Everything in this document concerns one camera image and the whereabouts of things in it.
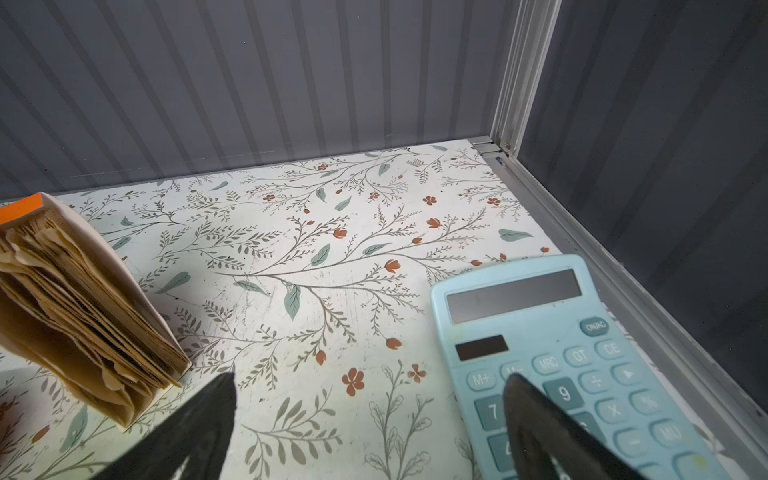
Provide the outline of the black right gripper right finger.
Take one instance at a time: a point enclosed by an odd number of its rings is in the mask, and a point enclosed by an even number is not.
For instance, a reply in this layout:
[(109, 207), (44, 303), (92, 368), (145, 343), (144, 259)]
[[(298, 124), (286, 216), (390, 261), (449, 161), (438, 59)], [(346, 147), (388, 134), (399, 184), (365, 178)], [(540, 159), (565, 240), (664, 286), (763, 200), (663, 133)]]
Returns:
[(520, 374), (506, 380), (503, 406), (514, 466), (521, 479), (640, 479), (642, 476)]

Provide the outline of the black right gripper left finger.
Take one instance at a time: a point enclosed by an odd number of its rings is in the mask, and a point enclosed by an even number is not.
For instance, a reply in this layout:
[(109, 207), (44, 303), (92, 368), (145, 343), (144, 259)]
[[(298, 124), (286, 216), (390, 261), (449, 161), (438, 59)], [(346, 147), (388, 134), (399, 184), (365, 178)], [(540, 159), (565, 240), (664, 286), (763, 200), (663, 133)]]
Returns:
[(235, 375), (222, 373), (96, 479), (219, 479), (235, 423)]

